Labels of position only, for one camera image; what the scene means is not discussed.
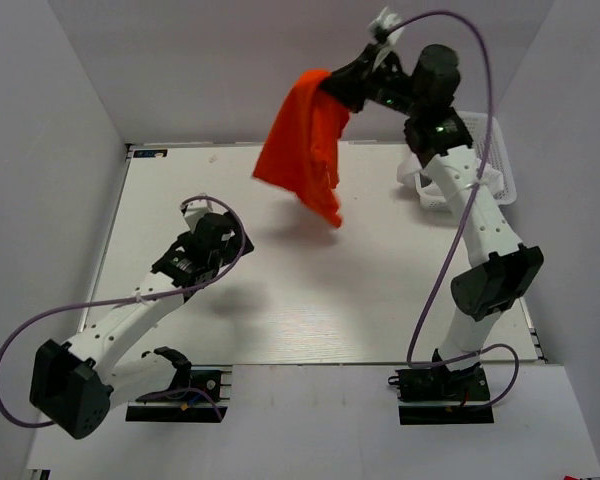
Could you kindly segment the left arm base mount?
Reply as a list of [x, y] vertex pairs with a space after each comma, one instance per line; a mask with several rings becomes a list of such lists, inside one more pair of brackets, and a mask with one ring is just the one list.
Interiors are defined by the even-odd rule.
[[231, 366], [193, 367], [189, 377], [177, 387], [130, 402], [125, 421], [219, 424], [229, 407], [232, 373]]

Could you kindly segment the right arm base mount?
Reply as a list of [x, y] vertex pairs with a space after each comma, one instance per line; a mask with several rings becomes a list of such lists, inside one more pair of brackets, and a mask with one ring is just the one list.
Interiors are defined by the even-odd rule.
[[486, 374], [481, 366], [469, 373], [448, 373], [443, 367], [400, 369], [388, 377], [398, 398], [403, 426], [493, 424]]

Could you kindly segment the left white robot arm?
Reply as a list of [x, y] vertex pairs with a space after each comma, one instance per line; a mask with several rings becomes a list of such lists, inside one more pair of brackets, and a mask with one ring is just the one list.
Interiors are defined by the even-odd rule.
[[112, 308], [65, 342], [48, 340], [37, 350], [30, 401], [71, 437], [87, 437], [111, 409], [129, 401], [201, 394], [191, 381], [191, 362], [171, 347], [122, 360], [164, 317], [253, 249], [234, 213], [202, 207], [184, 218], [188, 231], [152, 265], [131, 303]]

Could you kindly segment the white t shirt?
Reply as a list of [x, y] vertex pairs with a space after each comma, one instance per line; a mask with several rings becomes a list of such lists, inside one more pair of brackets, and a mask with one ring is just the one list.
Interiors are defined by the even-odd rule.
[[[397, 167], [397, 181], [409, 188], [417, 189], [416, 184], [421, 185], [421, 190], [428, 196], [442, 198], [442, 192], [439, 187], [431, 181], [423, 169], [420, 168], [420, 163], [414, 155], [410, 155], [406, 160], [403, 160]], [[493, 168], [489, 163], [486, 164], [483, 176], [489, 190], [493, 196], [496, 196], [504, 191], [504, 176]]]

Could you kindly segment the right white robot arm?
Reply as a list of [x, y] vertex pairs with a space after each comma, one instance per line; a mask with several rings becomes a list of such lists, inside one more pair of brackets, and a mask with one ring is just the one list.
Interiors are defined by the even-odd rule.
[[452, 106], [458, 64], [452, 49], [432, 44], [407, 74], [389, 48], [369, 44], [320, 85], [355, 113], [373, 101], [404, 114], [406, 143], [458, 222], [454, 241], [464, 243], [470, 268], [450, 282], [456, 310], [427, 366], [433, 390], [446, 399], [466, 389], [493, 326], [525, 294], [544, 262], [541, 249], [524, 245], [482, 182], [486, 157], [476, 154]]

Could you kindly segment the orange t shirt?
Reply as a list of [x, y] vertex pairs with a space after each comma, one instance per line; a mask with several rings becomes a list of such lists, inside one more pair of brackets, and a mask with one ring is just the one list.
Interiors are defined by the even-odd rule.
[[303, 73], [286, 96], [262, 147], [252, 176], [283, 188], [339, 228], [342, 217], [335, 195], [339, 183], [338, 142], [349, 110], [320, 88], [330, 72]]

